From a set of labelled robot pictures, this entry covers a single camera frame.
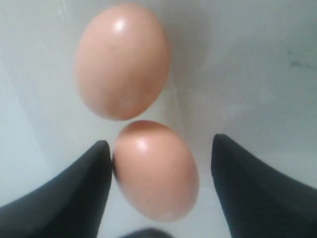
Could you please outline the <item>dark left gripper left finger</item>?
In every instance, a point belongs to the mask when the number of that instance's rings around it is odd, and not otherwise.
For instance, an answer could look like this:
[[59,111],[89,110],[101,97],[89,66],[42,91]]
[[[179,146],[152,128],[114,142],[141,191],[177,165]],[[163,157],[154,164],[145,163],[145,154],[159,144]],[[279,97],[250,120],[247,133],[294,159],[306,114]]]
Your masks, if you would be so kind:
[[101,140],[58,176],[1,207],[0,236],[95,238],[110,186],[110,150]]

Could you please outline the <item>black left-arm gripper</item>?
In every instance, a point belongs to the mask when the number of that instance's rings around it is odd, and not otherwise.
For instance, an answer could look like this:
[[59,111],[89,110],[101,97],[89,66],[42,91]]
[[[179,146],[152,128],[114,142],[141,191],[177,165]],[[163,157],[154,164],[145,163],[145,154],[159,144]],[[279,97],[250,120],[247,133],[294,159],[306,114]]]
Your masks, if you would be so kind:
[[173,238],[173,236],[159,229],[146,228],[123,235],[121,238]]

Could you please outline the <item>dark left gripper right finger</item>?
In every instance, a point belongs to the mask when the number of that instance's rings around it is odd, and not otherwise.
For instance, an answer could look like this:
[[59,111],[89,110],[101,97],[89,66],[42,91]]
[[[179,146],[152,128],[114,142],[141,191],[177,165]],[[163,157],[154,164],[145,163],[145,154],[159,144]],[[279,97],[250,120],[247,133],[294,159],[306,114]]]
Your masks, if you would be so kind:
[[317,190],[267,165],[225,134],[211,175],[233,238],[315,238]]

